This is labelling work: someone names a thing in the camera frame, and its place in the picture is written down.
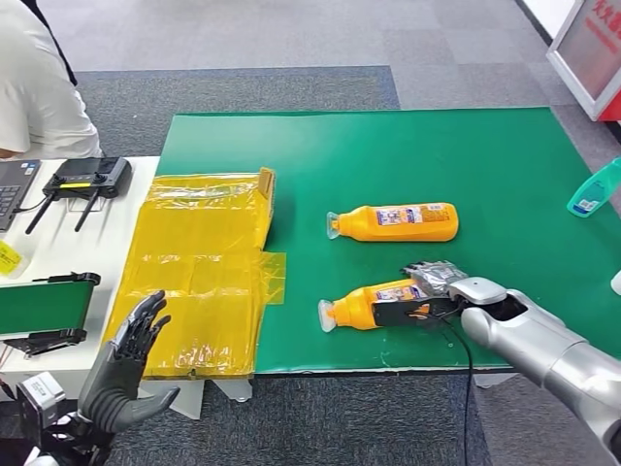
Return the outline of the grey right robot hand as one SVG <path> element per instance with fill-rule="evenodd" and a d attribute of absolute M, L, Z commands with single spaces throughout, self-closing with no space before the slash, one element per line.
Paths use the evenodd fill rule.
<path fill-rule="evenodd" d="M 445 295 L 450 284 L 468 278 L 467 274 L 447 260 L 418 261 L 407 264 L 401 272 L 414 280 L 427 296 Z"/>

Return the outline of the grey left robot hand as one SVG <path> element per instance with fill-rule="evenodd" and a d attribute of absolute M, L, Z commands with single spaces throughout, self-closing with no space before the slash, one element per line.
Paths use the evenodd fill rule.
<path fill-rule="evenodd" d="M 134 306 L 100 348 L 78 397 L 79 414 L 102 432 L 116 434 L 168 409 L 181 391 L 180 387 L 137 397 L 149 351 L 171 320 L 170 316 L 158 318 L 165 306 L 163 290 L 150 294 Z"/>

